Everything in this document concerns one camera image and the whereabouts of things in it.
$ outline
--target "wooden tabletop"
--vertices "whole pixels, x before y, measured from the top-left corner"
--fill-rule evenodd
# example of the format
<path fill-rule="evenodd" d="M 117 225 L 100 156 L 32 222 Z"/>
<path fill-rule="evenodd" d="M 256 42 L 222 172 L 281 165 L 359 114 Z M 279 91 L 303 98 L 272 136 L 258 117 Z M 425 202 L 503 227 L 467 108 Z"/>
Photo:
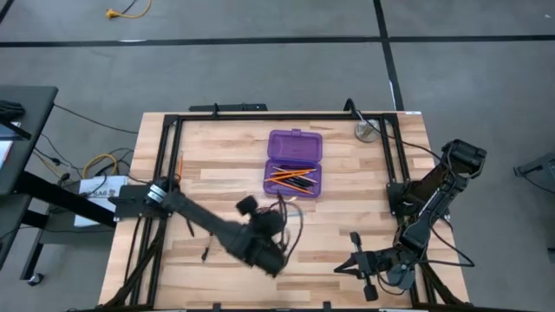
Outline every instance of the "wooden tabletop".
<path fill-rule="evenodd" d="M 137 179 L 149 180 L 153 176 L 163 118 L 163 113 L 143 115 L 130 173 Z M 399 113 L 399 121 L 403 140 L 429 148 L 420 114 Z M 357 140 L 355 124 L 353 120 L 186 121 L 180 141 L 184 167 L 181 190 L 222 218 L 245 222 L 235 204 L 248 195 L 253 195 L 260 206 L 276 201 L 262 189 L 268 137 L 274 129 L 299 128 L 323 136 L 322 194 L 316 199 L 297 200 L 304 211 L 304 232 L 289 264 L 275 279 L 227 255 L 218 242 L 212 242 L 211 252 L 202 263 L 200 256 L 208 233 L 194 225 L 196 237 L 191 237 L 185 220 L 177 215 L 171 217 L 155 308 L 206 309 L 213 302 L 221 302 L 223 308 L 229 309 L 320 308 L 324 301 L 330 301 L 335 308 L 410 307 L 408 292 L 392 296 L 378 286 L 379 299 L 366 302 L 362 281 L 333 273 L 354 251 L 349 239 L 351 231 L 360 233 L 364 250 L 379 250 L 391 246 L 396 228 L 385 191 L 388 174 L 382 143 Z M 397 177 L 401 177 L 393 140 L 390 145 Z M 165 159 L 169 158 L 170 148 L 168 143 Z M 412 179 L 422 178 L 434 167 L 431 156 L 420 149 L 405 146 L 405 153 Z M 135 222 L 136 219 L 129 219 L 117 225 L 100 303 L 109 300 L 123 283 Z M 299 218 L 289 218 L 287 227 L 293 237 L 298 224 Z M 454 243 L 445 224 L 438 222 L 435 228 Z M 428 257 L 458 262 L 457 255 L 434 236 Z M 467 301 L 460 268 L 433 267 L 452 292 Z M 140 302 L 146 301 L 147 281 L 143 278 Z M 419 292 L 422 301 L 422 286 Z"/>

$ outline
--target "black table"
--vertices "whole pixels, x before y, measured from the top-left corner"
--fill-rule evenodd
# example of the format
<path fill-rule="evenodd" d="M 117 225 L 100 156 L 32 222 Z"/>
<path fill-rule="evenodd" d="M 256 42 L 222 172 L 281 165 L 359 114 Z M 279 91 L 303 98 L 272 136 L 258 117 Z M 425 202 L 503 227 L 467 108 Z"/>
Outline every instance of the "black table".
<path fill-rule="evenodd" d="M 52 229 L 48 224 L 68 226 L 68 222 L 73 220 L 72 217 L 78 214 L 99 224 L 104 224 L 104 226 L 115 228 L 113 212 L 24 171 L 54 106 L 57 93 L 58 89 L 55 87 L 0 86 L 0 100 L 21 103 L 25 108 L 25 115 L 18 121 L 21 122 L 20 128 L 30 134 L 29 140 L 12 143 L 8 156 L 0 169 L 0 237 L 11 231 L 0 241 L 0 269 L 8 256 L 21 223 L 40 229 Z M 41 199 L 73 213 L 65 214 L 60 219 L 49 214 L 30 211 L 28 207 L 32 198 Z M 21 279 L 29 280 L 31 278 L 45 239 L 51 240 L 54 233 L 45 232 L 44 234 L 42 231 L 38 234 L 23 268 Z"/>

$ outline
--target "floor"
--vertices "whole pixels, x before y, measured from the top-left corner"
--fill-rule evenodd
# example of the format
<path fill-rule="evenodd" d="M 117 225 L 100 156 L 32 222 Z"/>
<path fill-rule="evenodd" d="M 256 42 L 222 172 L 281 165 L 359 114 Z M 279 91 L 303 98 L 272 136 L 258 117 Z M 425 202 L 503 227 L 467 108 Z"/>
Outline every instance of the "floor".
<path fill-rule="evenodd" d="M 6 0 L 0 0 L 0 6 Z M 15 0 L 0 42 L 248 36 L 379 36 L 369 0 L 154 0 L 136 20 L 104 16 L 124 0 Z M 140 11 L 144 1 L 134 8 Z M 390 36 L 555 34 L 550 1 L 382 1 Z M 459 138 L 488 151 L 482 175 L 452 204 L 455 241 L 477 264 L 464 270 L 479 306 L 548 311 L 555 305 L 554 198 L 513 176 L 555 145 L 555 42 L 391 43 L 406 110 L 422 111 L 434 150 Z M 219 46 L 0 48 L 0 83 L 53 85 L 56 103 L 137 129 L 143 112 L 214 102 L 263 102 L 270 110 L 395 109 L 379 42 Z M 44 129 L 74 164 L 134 147 L 55 109 Z M 46 153 L 52 150 L 41 141 Z M 55 177 L 36 160 L 28 170 Z M 542 183 L 541 177 L 531 176 Z M 45 209 L 33 203 L 33 209 Z M 18 280 L 35 230 L 20 231 L 0 271 L 4 310 L 60 311 L 97 304 L 109 244 L 47 246 L 43 284 Z"/>

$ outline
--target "caster wheel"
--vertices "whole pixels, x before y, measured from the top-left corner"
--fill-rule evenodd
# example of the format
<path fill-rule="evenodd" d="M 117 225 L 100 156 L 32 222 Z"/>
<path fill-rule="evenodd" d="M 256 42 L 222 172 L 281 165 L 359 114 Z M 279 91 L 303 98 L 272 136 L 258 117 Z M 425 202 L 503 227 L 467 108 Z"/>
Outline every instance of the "caster wheel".
<path fill-rule="evenodd" d="M 44 275 L 42 275 L 41 273 L 34 273 L 33 276 L 27 281 L 27 284 L 29 286 L 36 286 L 41 283 L 43 279 Z"/>

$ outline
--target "purple pencil case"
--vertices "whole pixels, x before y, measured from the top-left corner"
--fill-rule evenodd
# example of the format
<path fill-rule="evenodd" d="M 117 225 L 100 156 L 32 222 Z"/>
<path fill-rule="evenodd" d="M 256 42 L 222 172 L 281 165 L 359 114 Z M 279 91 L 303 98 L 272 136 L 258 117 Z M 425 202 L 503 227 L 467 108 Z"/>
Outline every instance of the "purple pencil case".
<path fill-rule="evenodd" d="M 300 129 L 273 130 L 268 141 L 268 161 L 264 169 L 264 179 L 272 178 L 273 167 L 290 166 L 291 168 L 315 168 L 314 172 L 304 175 L 318 183 L 307 187 L 312 194 L 299 192 L 290 187 L 267 181 L 263 188 L 267 194 L 317 198 L 322 191 L 322 135 L 320 133 L 302 132 Z"/>

